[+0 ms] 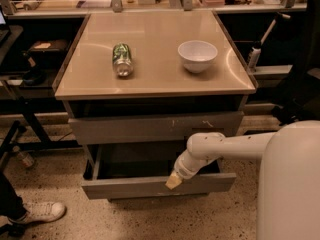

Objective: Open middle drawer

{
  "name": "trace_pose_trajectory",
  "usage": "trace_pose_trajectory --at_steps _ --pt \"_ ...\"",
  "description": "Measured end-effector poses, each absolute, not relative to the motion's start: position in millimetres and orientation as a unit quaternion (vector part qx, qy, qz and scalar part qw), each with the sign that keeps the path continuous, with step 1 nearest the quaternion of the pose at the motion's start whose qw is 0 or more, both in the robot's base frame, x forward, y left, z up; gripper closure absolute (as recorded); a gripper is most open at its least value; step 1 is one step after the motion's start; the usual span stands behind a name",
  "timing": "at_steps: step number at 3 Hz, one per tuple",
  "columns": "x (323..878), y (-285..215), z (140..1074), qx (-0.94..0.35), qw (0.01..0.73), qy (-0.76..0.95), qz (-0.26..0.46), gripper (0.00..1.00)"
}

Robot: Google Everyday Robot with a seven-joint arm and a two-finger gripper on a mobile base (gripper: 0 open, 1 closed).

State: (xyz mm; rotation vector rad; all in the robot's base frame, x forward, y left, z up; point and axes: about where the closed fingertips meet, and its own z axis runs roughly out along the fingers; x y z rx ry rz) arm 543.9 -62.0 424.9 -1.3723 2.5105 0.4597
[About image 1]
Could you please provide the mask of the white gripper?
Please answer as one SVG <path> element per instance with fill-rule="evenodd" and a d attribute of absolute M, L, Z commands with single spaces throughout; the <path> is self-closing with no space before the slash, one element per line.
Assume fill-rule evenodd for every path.
<path fill-rule="evenodd" d="M 183 180 L 194 177 L 204 166 L 204 160 L 196 159 L 188 152 L 183 152 L 174 163 L 173 172 L 165 183 L 166 187 L 173 190 L 178 187 Z"/>

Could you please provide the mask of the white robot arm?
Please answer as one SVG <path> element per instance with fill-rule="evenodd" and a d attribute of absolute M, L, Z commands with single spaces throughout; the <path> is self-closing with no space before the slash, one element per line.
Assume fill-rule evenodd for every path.
<path fill-rule="evenodd" d="M 257 240 L 320 240 L 319 121 L 235 137 L 196 133 L 176 159 L 166 186 L 178 187 L 219 158 L 260 161 Z"/>

